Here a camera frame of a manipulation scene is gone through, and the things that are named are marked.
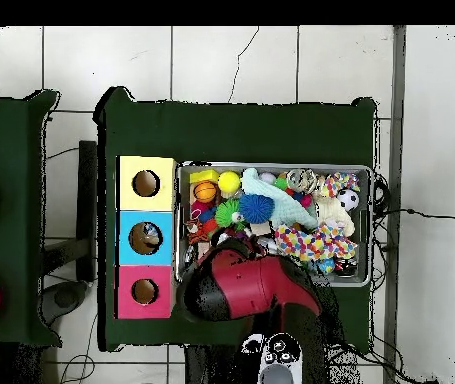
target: white tile floor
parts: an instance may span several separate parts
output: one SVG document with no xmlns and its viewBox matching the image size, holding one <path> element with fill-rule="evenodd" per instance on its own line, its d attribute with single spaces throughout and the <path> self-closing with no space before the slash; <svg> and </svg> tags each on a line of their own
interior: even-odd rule
<svg viewBox="0 0 455 384">
<path fill-rule="evenodd" d="M 97 140 L 90 112 L 110 86 L 126 86 L 137 100 L 199 103 L 350 103 L 372 97 L 383 118 L 377 170 L 387 176 L 392 46 L 390 26 L 7 27 L 0 28 L 0 96 L 23 98 L 41 88 L 61 92 L 47 127 L 48 155 L 81 139 Z M 47 236 L 74 234 L 77 164 L 77 152 L 48 161 Z M 384 232 L 378 235 L 385 239 Z M 383 270 L 379 258 L 376 266 Z M 75 278 L 73 266 L 58 275 Z M 55 281 L 46 278 L 46 284 Z M 47 352 L 48 384 L 58 384 L 65 362 L 86 351 L 95 294 L 94 286 L 84 304 L 57 323 L 63 348 Z M 383 314 L 382 288 L 374 313 L 380 337 Z M 375 350 L 383 353 L 381 343 Z M 101 353 L 93 336 L 89 355 L 96 369 L 81 384 L 167 384 L 166 346 Z M 169 348 L 169 361 L 168 384 L 184 384 L 180 347 Z M 382 384 L 380 366 L 359 370 L 363 384 Z M 90 371 L 88 365 L 85 375 Z M 82 372 L 83 364 L 72 364 L 67 379 Z"/>
</svg>

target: yellow box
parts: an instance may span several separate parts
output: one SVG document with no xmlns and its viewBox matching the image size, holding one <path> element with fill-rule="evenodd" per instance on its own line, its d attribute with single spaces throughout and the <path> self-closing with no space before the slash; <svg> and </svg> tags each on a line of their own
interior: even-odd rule
<svg viewBox="0 0 455 384">
<path fill-rule="evenodd" d="M 175 162 L 172 158 L 120 156 L 119 168 L 117 189 L 120 190 L 120 205 L 117 208 L 125 211 L 173 211 Z M 148 197 L 135 192 L 135 177 L 142 171 L 148 171 L 157 181 L 157 190 Z"/>
</svg>

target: dark green panel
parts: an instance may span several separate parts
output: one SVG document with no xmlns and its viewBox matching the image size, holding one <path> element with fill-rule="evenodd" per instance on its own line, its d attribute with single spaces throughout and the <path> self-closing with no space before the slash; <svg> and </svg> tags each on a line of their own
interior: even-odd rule
<svg viewBox="0 0 455 384">
<path fill-rule="evenodd" d="M 136 103 L 123 88 L 108 90 L 94 115 L 106 127 L 106 257 L 114 258 L 116 156 L 372 167 L 374 112 L 371 99 L 360 99 L 354 105 Z M 107 264 L 106 277 L 108 344 L 239 341 L 242 320 L 191 324 L 178 310 L 170 320 L 114 320 L 113 260 Z M 369 287 L 336 289 L 335 293 L 347 341 L 367 351 Z"/>
<path fill-rule="evenodd" d="M 0 98 L 0 342 L 58 343 L 39 319 L 42 125 L 57 93 Z"/>
</svg>

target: orange basketball toy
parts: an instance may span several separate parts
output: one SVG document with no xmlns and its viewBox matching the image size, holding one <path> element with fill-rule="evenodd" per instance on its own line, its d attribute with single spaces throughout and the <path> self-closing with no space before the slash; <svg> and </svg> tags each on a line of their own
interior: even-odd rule
<svg viewBox="0 0 455 384">
<path fill-rule="evenodd" d="M 216 186 L 212 182 L 204 181 L 195 186 L 193 194 L 199 202 L 209 203 L 216 196 Z"/>
</svg>

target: pink box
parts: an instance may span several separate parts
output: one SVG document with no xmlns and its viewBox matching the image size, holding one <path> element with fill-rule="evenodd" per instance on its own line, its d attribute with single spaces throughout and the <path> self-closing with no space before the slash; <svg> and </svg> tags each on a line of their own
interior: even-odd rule
<svg viewBox="0 0 455 384">
<path fill-rule="evenodd" d="M 172 267 L 131 266 L 119 267 L 117 286 L 118 319 L 164 319 L 170 318 L 173 307 Z M 157 286 L 157 297 L 149 304 L 138 303 L 132 295 L 137 280 L 151 280 Z"/>
</svg>

